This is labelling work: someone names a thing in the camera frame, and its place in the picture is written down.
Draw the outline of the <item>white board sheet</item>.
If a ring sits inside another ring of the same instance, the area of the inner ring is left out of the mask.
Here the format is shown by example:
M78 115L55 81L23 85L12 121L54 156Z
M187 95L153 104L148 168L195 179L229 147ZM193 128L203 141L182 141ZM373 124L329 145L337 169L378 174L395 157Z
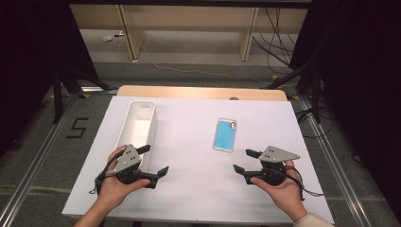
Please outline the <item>white board sheet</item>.
M130 194L113 218L215 224L287 224L267 193L246 184L234 165L248 171L261 167L246 149L274 146L300 155L306 209L332 218L292 106L287 101L158 98L157 129L150 151L151 173L168 166L155 189ZM232 152L215 150L220 118L236 121Z

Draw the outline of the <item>white plastic bin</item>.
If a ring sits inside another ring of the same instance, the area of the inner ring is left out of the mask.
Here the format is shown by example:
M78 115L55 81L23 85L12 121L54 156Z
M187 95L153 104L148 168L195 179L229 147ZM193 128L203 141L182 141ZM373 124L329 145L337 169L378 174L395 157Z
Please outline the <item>white plastic bin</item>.
M116 145L132 144L135 148L153 146L157 129L156 104L150 100L134 100L128 110Z

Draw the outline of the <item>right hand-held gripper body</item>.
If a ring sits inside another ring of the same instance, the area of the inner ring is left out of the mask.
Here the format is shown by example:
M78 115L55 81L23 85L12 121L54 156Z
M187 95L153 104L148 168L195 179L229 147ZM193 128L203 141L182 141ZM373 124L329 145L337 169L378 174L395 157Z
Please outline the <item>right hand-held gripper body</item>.
M259 157L265 182L270 185L283 183L287 177L285 161L299 158L299 154L273 146L267 147Z

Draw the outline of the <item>metal floor rail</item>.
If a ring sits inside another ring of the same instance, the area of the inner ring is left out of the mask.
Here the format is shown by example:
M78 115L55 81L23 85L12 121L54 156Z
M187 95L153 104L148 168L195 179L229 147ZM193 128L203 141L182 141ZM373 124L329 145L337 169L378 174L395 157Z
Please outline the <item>metal floor rail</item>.
M59 120L54 123L50 129L50 132L45 137L40 149L38 150L36 156L34 157L32 163L26 171L23 179L17 185L13 194L11 195L7 205L3 209L0 215L0 227L10 227L11 223L14 221L17 216L30 187L33 185L36 180L44 162L50 153L56 139L64 125L65 119L69 114L70 110L74 106L78 99L77 95L70 95L65 100L65 105L61 110L61 116Z
M315 118L312 116L312 113L307 115L307 119L311 129L313 130L314 136L317 138L317 141L320 144L328 166L330 167L334 178L336 179L336 183L340 188L341 194L347 203L357 227L373 227L373 224L366 213L366 209L358 198L349 178L346 176L346 173L341 166L335 151L333 150L327 136L325 135L325 132L323 131L323 127L316 122Z

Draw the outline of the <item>light wooden table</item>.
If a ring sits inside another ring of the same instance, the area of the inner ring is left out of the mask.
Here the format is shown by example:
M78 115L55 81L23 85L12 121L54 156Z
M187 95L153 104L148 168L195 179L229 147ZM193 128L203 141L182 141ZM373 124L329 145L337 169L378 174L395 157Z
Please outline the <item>light wooden table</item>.
M238 100L238 99L263 100L263 101L288 100L286 94L281 90L145 86L145 85L123 85L119 88L117 95L169 97L169 98L206 98L206 99L226 99L226 100Z

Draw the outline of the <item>black metal stand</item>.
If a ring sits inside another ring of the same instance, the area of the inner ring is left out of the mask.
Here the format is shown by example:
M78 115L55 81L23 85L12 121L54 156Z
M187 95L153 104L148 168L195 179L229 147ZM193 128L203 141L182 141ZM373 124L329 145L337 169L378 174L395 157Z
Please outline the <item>black metal stand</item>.
M279 86L291 81L292 79L295 79L296 77L299 77L300 79L296 84L295 90L300 95L305 95L308 90L311 90L312 104L309 110L311 111L312 116L315 118L316 122L320 124L321 119L319 117L319 96L321 81L320 74L317 68L317 63L313 60L310 60L307 63L303 64L299 68L295 69L292 73L284 76L282 79L276 80L273 84L266 86L266 89L276 89Z
M77 67L60 63L53 73L53 95L55 105L55 117L53 123L56 124L61 120L63 114L63 104L61 97L61 87L64 86L69 94L83 95L83 89L78 83L78 79L84 79L105 91L115 91L117 87L102 82L96 71L85 73Z

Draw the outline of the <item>black curtain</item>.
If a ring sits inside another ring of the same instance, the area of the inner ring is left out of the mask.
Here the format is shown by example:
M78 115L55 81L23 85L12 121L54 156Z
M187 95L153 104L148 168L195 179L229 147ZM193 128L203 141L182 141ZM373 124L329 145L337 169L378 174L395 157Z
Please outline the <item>black curtain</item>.
M0 156L58 75L98 80L66 1L0 0Z
M291 62L319 55L325 95L401 223L401 0L307 0Z

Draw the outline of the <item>person's right hand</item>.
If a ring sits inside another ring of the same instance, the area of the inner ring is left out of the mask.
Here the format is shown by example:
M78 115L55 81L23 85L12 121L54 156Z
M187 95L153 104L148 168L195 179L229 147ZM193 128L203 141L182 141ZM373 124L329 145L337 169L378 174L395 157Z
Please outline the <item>person's right hand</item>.
M251 178L251 182L267 192L274 204L287 214L293 222L308 214L301 200L300 187L293 180L286 178L282 184L277 186L269 185L255 177Z

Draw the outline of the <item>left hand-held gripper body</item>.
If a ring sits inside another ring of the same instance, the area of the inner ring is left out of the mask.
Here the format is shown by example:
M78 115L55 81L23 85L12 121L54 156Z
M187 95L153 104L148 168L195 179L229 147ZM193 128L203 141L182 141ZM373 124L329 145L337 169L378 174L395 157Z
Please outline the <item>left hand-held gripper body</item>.
M111 170L107 170L106 177L116 177L124 184L131 184L143 179L143 171L139 168L142 158L133 145L128 145L117 155L117 163Z

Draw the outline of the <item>person's left hand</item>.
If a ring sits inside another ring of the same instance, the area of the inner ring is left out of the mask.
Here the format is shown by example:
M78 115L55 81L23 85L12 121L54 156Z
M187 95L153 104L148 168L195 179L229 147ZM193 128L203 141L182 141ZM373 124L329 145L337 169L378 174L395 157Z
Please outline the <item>person's left hand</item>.
M131 192L148 184L149 180L146 179L131 184L124 184L119 182L115 177L107 177L102 183L95 207L97 210L110 212L119 206Z

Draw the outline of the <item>long wooden desk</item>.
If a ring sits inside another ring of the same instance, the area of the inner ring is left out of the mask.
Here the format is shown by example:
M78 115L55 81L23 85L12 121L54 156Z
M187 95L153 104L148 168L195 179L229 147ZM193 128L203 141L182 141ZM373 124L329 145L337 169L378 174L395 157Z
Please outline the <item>long wooden desk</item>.
M81 29L121 30L129 58L136 60L151 30L234 32L240 58L249 57L254 33L298 34L307 11L285 8L89 5L70 6Z

